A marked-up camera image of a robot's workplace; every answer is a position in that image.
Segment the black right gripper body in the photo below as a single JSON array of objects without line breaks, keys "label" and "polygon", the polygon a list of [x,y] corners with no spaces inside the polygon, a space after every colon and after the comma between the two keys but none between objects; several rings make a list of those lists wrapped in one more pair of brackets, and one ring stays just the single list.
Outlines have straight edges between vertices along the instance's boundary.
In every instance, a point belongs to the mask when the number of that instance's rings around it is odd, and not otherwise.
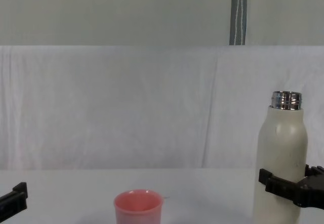
[{"label": "black right gripper body", "polygon": [[323,175],[312,175],[296,183],[293,203],[301,208],[323,208]]}]

